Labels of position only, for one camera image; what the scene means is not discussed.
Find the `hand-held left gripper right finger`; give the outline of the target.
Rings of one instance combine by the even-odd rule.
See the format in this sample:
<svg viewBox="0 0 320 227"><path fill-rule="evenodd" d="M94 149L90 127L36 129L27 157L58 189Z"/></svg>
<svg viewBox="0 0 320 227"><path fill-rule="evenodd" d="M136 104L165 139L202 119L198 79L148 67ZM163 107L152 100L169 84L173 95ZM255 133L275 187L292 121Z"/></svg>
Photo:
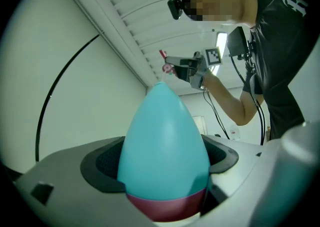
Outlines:
<svg viewBox="0 0 320 227"><path fill-rule="evenodd" d="M257 145L213 135L209 139L235 150L239 156L233 167L211 175L213 184L223 191L226 200L204 216L181 220L179 226L247 227L272 175L281 141L274 139Z"/></svg>

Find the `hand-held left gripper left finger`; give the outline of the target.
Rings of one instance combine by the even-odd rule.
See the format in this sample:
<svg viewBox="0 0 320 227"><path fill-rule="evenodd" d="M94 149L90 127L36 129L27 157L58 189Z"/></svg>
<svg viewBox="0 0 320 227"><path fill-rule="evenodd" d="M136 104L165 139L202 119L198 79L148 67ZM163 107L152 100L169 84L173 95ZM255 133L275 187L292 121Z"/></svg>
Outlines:
<svg viewBox="0 0 320 227"><path fill-rule="evenodd" d="M49 227L153 227L125 187L96 167L96 158L122 136L54 152L16 181L16 188Z"/></svg>

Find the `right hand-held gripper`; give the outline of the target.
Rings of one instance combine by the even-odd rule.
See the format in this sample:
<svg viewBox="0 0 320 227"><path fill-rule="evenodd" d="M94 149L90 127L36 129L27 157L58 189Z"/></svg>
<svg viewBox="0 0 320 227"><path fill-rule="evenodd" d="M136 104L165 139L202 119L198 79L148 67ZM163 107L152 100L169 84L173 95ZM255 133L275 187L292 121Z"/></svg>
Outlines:
<svg viewBox="0 0 320 227"><path fill-rule="evenodd" d="M178 79L190 82L194 89L204 89L203 81L206 71L212 72L219 68L222 57L217 46L196 51L193 58L167 56L164 61L174 66L174 73Z"/></svg>

